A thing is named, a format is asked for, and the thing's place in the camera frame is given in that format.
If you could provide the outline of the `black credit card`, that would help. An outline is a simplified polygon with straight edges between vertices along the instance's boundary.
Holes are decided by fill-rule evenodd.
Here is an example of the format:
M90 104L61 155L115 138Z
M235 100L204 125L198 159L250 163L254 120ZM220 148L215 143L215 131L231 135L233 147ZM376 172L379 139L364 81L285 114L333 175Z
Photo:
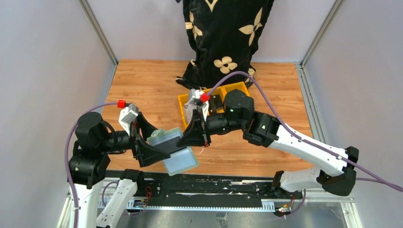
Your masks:
M163 139L160 142L157 142L154 147L166 152L168 154L183 150L186 146L178 146L177 143L181 138L179 136L171 138L171 139Z

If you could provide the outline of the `green card holder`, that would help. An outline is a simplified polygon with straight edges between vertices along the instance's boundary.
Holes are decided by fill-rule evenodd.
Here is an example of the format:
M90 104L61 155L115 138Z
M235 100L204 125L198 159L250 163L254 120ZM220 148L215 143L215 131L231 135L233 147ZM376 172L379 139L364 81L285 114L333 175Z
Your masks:
M152 132L146 140L157 149L167 152L170 158L163 159L164 166L169 176L189 171L199 163L189 146L177 146L177 142L183 137L180 128L173 128L168 131L157 129Z

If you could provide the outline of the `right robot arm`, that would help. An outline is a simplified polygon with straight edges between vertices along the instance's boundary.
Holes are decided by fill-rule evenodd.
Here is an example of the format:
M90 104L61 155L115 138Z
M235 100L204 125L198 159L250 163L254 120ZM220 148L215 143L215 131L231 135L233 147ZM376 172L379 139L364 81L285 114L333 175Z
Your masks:
M203 91L195 91L189 99L188 105L194 105L192 119L178 146L207 147L212 135L241 130L248 143L293 154L313 165L301 171L276 172L271 184L275 197L317 188L337 196L351 193L356 182L357 148L336 148L308 137L278 118L256 111L253 98L238 89L225 95L222 113L210 114L206 99Z

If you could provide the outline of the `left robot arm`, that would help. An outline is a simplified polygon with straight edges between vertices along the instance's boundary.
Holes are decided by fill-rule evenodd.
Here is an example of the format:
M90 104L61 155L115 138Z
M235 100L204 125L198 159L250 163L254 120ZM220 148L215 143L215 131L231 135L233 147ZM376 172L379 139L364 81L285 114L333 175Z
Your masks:
M71 226L74 228L112 228L131 196L141 196L146 189L141 171L126 169L118 182L118 192L112 196L100 217L96 205L106 177L111 154L131 150L141 167L170 158L170 153L146 142L156 130L141 112L121 110L122 131L116 131L100 113L88 112L79 117L73 127L77 140L73 155L67 161L67 179L74 203Z

